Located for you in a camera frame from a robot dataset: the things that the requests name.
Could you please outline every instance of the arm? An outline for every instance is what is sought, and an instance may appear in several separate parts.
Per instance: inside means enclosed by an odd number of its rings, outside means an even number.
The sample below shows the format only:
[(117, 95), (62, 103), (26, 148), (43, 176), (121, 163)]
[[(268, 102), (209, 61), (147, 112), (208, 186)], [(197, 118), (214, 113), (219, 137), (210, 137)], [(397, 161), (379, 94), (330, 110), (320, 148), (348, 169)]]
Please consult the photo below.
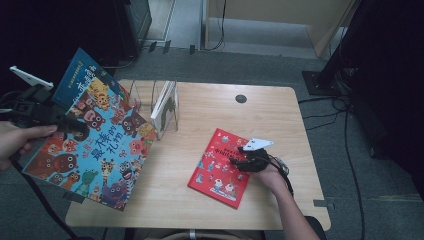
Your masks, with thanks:
[(284, 178), (271, 165), (258, 176), (277, 199), (285, 239), (319, 239), (287, 189)]

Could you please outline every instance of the finger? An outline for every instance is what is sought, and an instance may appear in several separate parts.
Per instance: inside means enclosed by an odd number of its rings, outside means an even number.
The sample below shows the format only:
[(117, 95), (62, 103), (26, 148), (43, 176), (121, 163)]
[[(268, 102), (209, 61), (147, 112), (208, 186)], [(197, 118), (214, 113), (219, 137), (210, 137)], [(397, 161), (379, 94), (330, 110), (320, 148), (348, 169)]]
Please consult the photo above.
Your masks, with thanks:
[(22, 133), (24, 134), (25, 138), (27, 138), (27, 139), (47, 137), (47, 136), (51, 135), (52, 133), (56, 132), (56, 130), (57, 130), (56, 125), (37, 126), (37, 127), (21, 129)]
[(22, 147), (23, 150), (29, 151), (32, 148), (32, 144), (30, 142), (25, 143), (25, 145)]
[(25, 150), (25, 149), (20, 149), (19, 150), (19, 154), (21, 154), (21, 155), (25, 155), (25, 154), (27, 154), (27, 150)]
[(0, 161), (0, 171), (4, 171), (8, 169), (12, 165), (12, 163), (9, 160), (6, 161)]

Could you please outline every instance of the book cover illustration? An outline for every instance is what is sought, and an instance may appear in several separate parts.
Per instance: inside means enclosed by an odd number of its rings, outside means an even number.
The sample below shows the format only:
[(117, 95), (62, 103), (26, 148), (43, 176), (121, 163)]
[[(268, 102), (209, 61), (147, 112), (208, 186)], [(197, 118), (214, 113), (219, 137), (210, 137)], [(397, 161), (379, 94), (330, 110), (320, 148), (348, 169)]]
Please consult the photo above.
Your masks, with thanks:
[[(102, 93), (102, 100), (96, 95)], [(108, 85), (94, 79), (68, 114), (84, 132), (47, 138), (24, 173), (123, 211), (156, 130)]]
[(155, 104), (152, 115), (152, 123), (157, 130), (157, 139), (160, 140), (171, 120), (176, 119), (176, 112), (178, 111), (178, 92), (177, 82), (166, 81), (165, 85), (158, 97), (158, 102)]
[(93, 79), (101, 80), (128, 102), (128, 92), (82, 48), (78, 48), (72, 58), (53, 94), (52, 101), (63, 109), (69, 109)]
[(239, 171), (229, 158), (246, 160), (237, 148), (247, 142), (247, 139), (217, 128), (188, 186), (237, 209), (249, 175)]

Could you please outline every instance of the hand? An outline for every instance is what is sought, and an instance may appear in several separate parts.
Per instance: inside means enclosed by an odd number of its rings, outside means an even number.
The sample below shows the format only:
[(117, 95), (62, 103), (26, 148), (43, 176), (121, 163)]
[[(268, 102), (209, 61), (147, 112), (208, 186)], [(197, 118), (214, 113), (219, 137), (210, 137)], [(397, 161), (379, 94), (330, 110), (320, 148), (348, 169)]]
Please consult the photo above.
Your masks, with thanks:
[(32, 128), (18, 128), (11, 122), (0, 121), (0, 171), (11, 165), (9, 157), (19, 151), (24, 155), (31, 150), (30, 139), (47, 137), (57, 130), (57, 126), (37, 126)]
[[(274, 164), (278, 166), (277, 161), (272, 160)], [(284, 178), (280, 175), (277, 168), (268, 164), (268, 166), (257, 173), (253, 173), (252, 175), (258, 177), (262, 183), (268, 187), (272, 193), (276, 194), (277, 191), (287, 190), (287, 184)]]

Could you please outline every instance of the black cable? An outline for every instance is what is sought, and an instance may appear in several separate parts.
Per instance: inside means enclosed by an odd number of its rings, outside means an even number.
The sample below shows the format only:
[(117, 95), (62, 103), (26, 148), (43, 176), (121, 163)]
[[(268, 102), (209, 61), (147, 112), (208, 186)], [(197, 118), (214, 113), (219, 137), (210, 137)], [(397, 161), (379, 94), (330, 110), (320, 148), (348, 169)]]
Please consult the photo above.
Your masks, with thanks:
[(347, 158), (349, 160), (350, 169), (352, 170), (353, 180), (355, 182), (355, 187), (356, 187), (356, 193), (358, 195), (358, 204), (359, 204), (359, 212), (361, 214), (361, 227), (362, 227), (361, 240), (363, 240), (363, 239), (365, 239), (364, 209), (362, 207), (362, 196), (361, 196), (361, 191), (359, 190), (358, 179), (356, 177), (355, 169), (353, 168), (352, 158), (350, 157), (349, 147), (348, 147), (348, 144), (347, 144), (347, 119), (348, 119), (348, 116), (349, 116), (349, 111), (346, 111), (345, 127), (344, 127), (345, 149), (346, 149)]
[(336, 116), (334, 117), (333, 121), (328, 122), (328, 123), (324, 123), (324, 124), (321, 124), (321, 125), (318, 125), (318, 126), (315, 126), (315, 127), (307, 128), (307, 129), (305, 129), (305, 130), (306, 130), (306, 131), (309, 131), (309, 130), (313, 130), (313, 129), (317, 129), (317, 128), (320, 128), (320, 127), (324, 127), (324, 126), (327, 126), (327, 125), (334, 124), (334, 123), (336, 122), (336, 120), (337, 120), (337, 116), (339, 115), (339, 113), (340, 113), (340, 112), (338, 112), (338, 113), (336, 114)]
[[(331, 98), (331, 97), (313, 98), (313, 99), (299, 101), (299, 104), (304, 103), (304, 102), (320, 101), (320, 100), (325, 100), (325, 99), (329, 99), (329, 98)], [(349, 116), (350, 104), (348, 104), (346, 101), (344, 101), (341, 98), (336, 98), (336, 99), (339, 100), (339, 101), (342, 101), (344, 103), (344, 108), (340, 109), (340, 108), (336, 107), (335, 106), (335, 100), (332, 101), (333, 108), (335, 108), (338, 111), (336, 113), (336, 118), (334, 119), (334, 121), (332, 123), (335, 122), (339, 113), (346, 112), (345, 126), (344, 126), (345, 150), (346, 150), (346, 154), (347, 154), (347, 157), (348, 157), (348, 160), (349, 160), (350, 169), (352, 171), (353, 180), (355, 182), (356, 193), (357, 193), (357, 196), (358, 196), (358, 205), (359, 205), (359, 212), (360, 212), (360, 216), (361, 216), (361, 228), (362, 228), (362, 230), (361, 230), (361, 240), (363, 240), (363, 239), (365, 239), (365, 217), (364, 217), (364, 209), (363, 209), (363, 206), (362, 206), (362, 196), (361, 196), (361, 191), (359, 189), (358, 179), (356, 177), (356, 172), (355, 172), (355, 169), (353, 168), (352, 158), (350, 156), (348, 142), (347, 142), (347, 119), (348, 119), (348, 116)], [(317, 127), (314, 127), (314, 128), (322, 127), (322, 126), (329, 125), (329, 124), (332, 124), (332, 123), (327, 123), (327, 124), (317, 126)]]
[(103, 230), (103, 236), (102, 236), (102, 240), (106, 239), (106, 235), (107, 235), (107, 231), (109, 230), (109, 228), (105, 228), (105, 230)]
[(127, 63), (127, 64), (119, 65), (119, 66), (102, 66), (102, 68), (104, 68), (104, 69), (120, 69), (120, 68), (126, 68), (126, 67), (130, 66), (134, 62), (134, 60), (135, 60), (135, 57), (132, 56), (130, 62)]
[(6, 94), (4, 94), (1, 98), (0, 98), (0, 108), (3, 108), (4, 106), (7, 106), (8, 104), (12, 103), (13, 100), (9, 100), (8, 98), (10, 98), (10, 96), (13, 95), (19, 95), (20, 93), (22, 93), (22, 91), (12, 91), (12, 92), (8, 92)]
[(216, 44), (215, 47), (210, 48), (210, 49), (205, 49), (205, 51), (214, 51), (214, 50), (218, 49), (219, 47), (221, 47), (222, 43), (224, 43), (224, 38), (225, 38), (225, 34), (224, 34), (224, 20), (225, 20), (225, 9), (226, 8), (227, 8), (227, 0), (224, 1), (224, 7), (223, 7), (223, 10), (222, 10), (222, 22), (221, 22), (221, 26), (219, 26), (219, 21), (218, 21), (218, 27), (220, 27), (220, 29), (221, 29), (221, 38), (219, 39), (219, 41), (218, 41), (218, 43)]
[[(321, 124), (321, 125), (318, 125), (318, 126), (315, 126), (315, 127), (307, 128), (307, 129), (305, 129), (306, 131), (317, 129), (317, 128), (324, 127), (324, 126), (331, 125), (331, 124), (335, 123), (336, 120), (337, 120), (338, 114), (339, 113), (342, 113), (342, 112), (345, 112), (347, 110), (348, 103), (345, 100), (343, 100), (342, 98), (340, 98), (340, 97), (312, 98), (312, 99), (307, 99), (307, 100), (299, 101), (298, 103), (301, 104), (301, 103), (305, 103), (305, 102), (321, 101), (321, 100), (327, 100), (327, 99), (333, 99), (333, 101), (331, 102), (331, 104), (332, 104), (333, 108), (337, 110), (337, 112), (330, 113), (330, 114), (324, 114), (324, 115), (311, 115), (311, 116), (302, 117), (302, 119), (322, 118), (322, 117), (335, 116), (334, 119), (331, 122), (324, 123), (324, 124)], [(336, 106), (336, 104), (335, 104), (336, 101), (341, 101), (343, 103), (343, 106), (344, 107), (343, 108), (338, 108)]]
[(60, 219), (57, 213), (50, 206), (46, 197), (43, 195), (43, 193), (41, 192), (37, 184), (34, 182), (34, 180), (28, 175), (25, 175), (24, 173), (22, 173), (23, 167), (19, 164), (18, 159), (19, 159), (19, 153), (15, 153), (12, 157), (10, 157), (13, 167), (28, 182), (28, 184), (30, 185), (34, 193), (37, 195), (38, 199), (40, 200), (41, 204), (43, 205), (47, 213), (50, 215), (50, 217), (71, 237), (71, 239), (77, 239), (78, 237), (74, 233), (74, 231), (72, 231), (72, 229), (68, 225), (66, 225), (66, 223), (64, 223), (62, 219)]

